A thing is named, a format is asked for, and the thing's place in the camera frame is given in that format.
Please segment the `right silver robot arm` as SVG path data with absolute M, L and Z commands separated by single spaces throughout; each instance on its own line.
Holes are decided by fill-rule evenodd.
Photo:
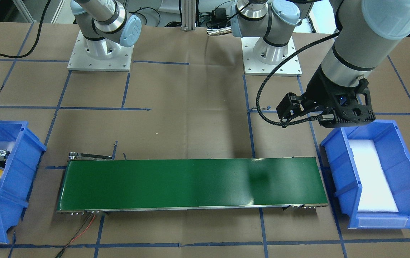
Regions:
M 84 49 L 94 59 L 113 58 L 123 47 L 134 46 L 141 35 L 141 20 L 116 0 L 72 0 L 70 7 L 84 37 Z

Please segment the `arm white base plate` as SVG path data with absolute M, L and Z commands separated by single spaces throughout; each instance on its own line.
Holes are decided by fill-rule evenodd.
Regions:
M 67 68 L 74 71 L 129 72 L 133 49 L 133 46 L 120 46 L 108 39 L 89 40 L 79 31 Z
M 269 75 L 283 60 L 293 54 L 295 43 L 290 38 L 284 47 L 267 45 L 260 37 L 241 38 L 245 75 Z M 275 76 L 300 76 L 302 69 L 297 56 L 288 60 L 276 70 Z

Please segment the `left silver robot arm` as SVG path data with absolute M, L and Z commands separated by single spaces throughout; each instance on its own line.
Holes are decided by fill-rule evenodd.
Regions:
M 287 56 L 287 44 L 301 19 L 301 4 L 310 0 L 236 0 L 230 25 L 235 37 L 257 37 L 254 53 L 275 67 L 256 94 L 264 121 L 283 128 L 318 121 L 326 128 L 366 125 L 375 121 L 367 77 L 410 34 L 410 0 L 331 0 L 337 32 Z M 315 45 L 333 45 L 305 92 L 287 93 L 276 107 L 279 121 L 261 111 L 260 97 L 269 79 L 289 60 Z

